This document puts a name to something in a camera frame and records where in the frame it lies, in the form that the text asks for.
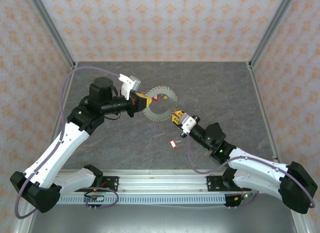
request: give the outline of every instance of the small red object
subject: small red object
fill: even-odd
[[[152,97],[152,99],[156,102],[156,101],[158,101],[159,96],[158,96],[158,95],[155,95],[154,97]]]
[[[177,143],[176,143],[176,141],[174,139],[170,140],[169,144],[172,146],[173,149],[177,149],[177,147],[178,147]]]

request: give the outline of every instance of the gray stone floor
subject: gray stone floor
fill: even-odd
[[[141,80],[139,92],[156,86],[170,87],[179,98],[178,110],[201,118],[200,125],[219,122],[226,140],[253,155],[272,159],[254,86],[244,62],[79,62]],[[74,75],[67,98],[68,116],[89,93],[95,78],[104,76],[96,70],[82,70]],[[121,82],[110,76],[120,90]],[[168,144],[174,139],[177,149]],[[209,152],[192,140],[192,158],[199,169],[215,164]],[[70,157],[64,169],[80,169],[92,164],[101,170],[178,170],[189,169],[187,140],[170,121],[149,121],[142,112],[130,118],[105,121]]]

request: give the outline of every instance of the orange floral wallpaper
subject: orange floral wallpaper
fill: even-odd
[[[282,0],[42,0],[75,61],[249,61]]]
[[[320,187],[320,0],[294,0],[254,72],[284,162],[300,162]],[[315,200],[319,230],[319,189]]]
[[[13,232],[10,183],[48,147],[69,68],[30,0],[0,0],[0,232]]]

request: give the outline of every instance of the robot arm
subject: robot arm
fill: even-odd
[[[191,117],[183,111],[176,111],[172,121],[181,129],[181,137],[189,135],[207,151],[212,151],[210,157],[217,164],[228,161],[228,168],[222,176],[227,188],[236,186],[261,191],[280,199],[298,213],[308,212],[311,203],[309,197],[286,174],[293,176],[313,198],[318,186],[302,165],[296,162],[290,165],[276,163],[249,154],[225,141],[226,134],[218,123],[203,129],[199,125],[200,118],[195,115]]]
[[[19,192],[24,182],[35,174],[23,190],[22,197],[40,212],[49,211],[64,195],[81,188],[101,185],[103,173],[92,165],[86,165],[78,172],[64,177],[56,176],[78,146],[104,123],[105,115],[127,112],[130,117],[134,117],[136,112],[142,111],[151,103],[151,98],[135,92],[140,84],[139,79],[120,75],[119,80],[123,81],[121,95],[118,95],[111,79],[96,78],[90,85],[89,95],[84,98],[87,103],[82,100],[67,117],[64,136],[54,154],[34,172],[56,147],[61,133],[33,165],[24,172],[16,171],[11,176],[10,181]]]

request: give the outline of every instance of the circular saw blade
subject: circular saw blade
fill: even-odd
[[[168,96],[167,100],[170,101],[170,106],[166,112],[161,113],[161,114],[156,114],[156,113],[152,112],[150,107],[145,108],[143,110],[144,115],[149,120],[154,121],[154,122],[161,122],[161,121],[168,119],[172,115],[172,113],[175,111],[175,109],[177,107],[177,103],[178,103],[178,97],[173,92],[173,90],[167,86],[157,86],[155,88],[152,88],[146,94],[146,96],[153,98],[158,94],[164,94],[164,95]]]

